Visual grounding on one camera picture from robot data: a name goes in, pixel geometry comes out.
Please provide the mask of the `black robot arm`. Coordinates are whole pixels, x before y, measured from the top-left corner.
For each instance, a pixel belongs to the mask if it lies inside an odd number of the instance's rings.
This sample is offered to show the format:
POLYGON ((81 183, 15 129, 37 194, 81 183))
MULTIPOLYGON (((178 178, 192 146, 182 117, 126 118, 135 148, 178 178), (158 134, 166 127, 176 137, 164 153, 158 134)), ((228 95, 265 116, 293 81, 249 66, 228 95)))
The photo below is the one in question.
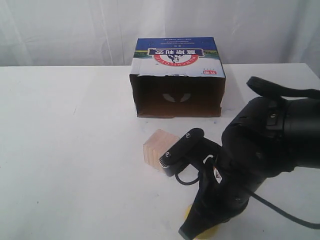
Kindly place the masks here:
POLYGON ((185 159, 198 169, 199 189, 179 228, 186 240, 241 214, 254 198, 283 217, 310 229, 318 223, 299 219, 256 194, 268 178, 296 167, 320 166, 320 92, 292 89, 251 77, 250 100, 222 133, 222 143, 201 139, 185 159))

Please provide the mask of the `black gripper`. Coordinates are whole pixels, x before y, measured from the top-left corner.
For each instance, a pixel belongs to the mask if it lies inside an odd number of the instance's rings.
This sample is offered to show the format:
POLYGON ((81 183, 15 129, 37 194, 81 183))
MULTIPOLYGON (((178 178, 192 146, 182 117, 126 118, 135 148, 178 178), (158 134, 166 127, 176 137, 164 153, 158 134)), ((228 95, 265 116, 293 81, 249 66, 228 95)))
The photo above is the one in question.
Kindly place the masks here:
POLYGON ((250 194, 265 181, 232 160, 217 143, 205 139, 197 147, 209 157, 200 176, 196 198, 185 212, 178 233, 184 240, 206 240, 215 234, 212 220, 228 220, 241 214, 249 203, 250 194))

